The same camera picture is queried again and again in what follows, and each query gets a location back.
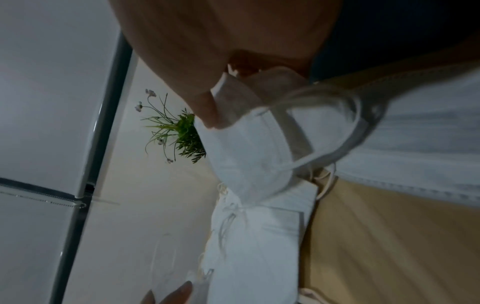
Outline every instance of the finger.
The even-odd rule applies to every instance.
[[[193,290],[192,282],[187,281],[177,290],[166,296],[159,304],[185,304]]]
[[[206,92],[191,98],[184,98],[191,110],[201,119],[207,128],[216,127],[219,124],[219,113],[214,97]]]

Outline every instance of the person's hand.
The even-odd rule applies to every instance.
[[[110,0],[135,52],[207,127],[210,89],[227,64],[249,75],[274,66],[305,73],[342,0]]]
[[[159,304],[186,304],[192,294],[192,282],[187,281],[177,290],[166,296]],[[154,293],[150,290],[140,304],[156,304]]]

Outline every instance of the beige wall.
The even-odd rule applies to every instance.
[[[175,272],[184,276],[197,266],[210,227],[218,180],[208,161],[187,159],[167,164],[160,146],[144,146],[150,130],[134,107],[146,104],[145,89],[179,113],[186,105],[134,54],[108,143],[95,196],[64,303],[138,303],[150,286],[150,265],[156,243],[172,248],[164,235],[182,239]]]

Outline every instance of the white fabric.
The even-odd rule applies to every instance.
[[[213,270],[209,304],[295,303],[299,247],[318,187],[293,181],[260,206],[244,207],[230,189],[220,193],[200,264]]]
[[[478,67],[409,73],[356,92],[366,102],[389,104],[365,141],[336,162],[336,175],[480,206]]]
[[[245,80],[224,74],[212,93],[221,119],[236,122],[217,130],[196,119],[195,127],[215,173],[245,205],[285,189],[299,167],[353,142],[366,127],[354,95],[309,87],[286,68]]]

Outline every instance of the fingernail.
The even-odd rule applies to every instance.
[[[181,293],[187,293],[192,288],[192,282],[186,281],[180,288],[178,289]]]

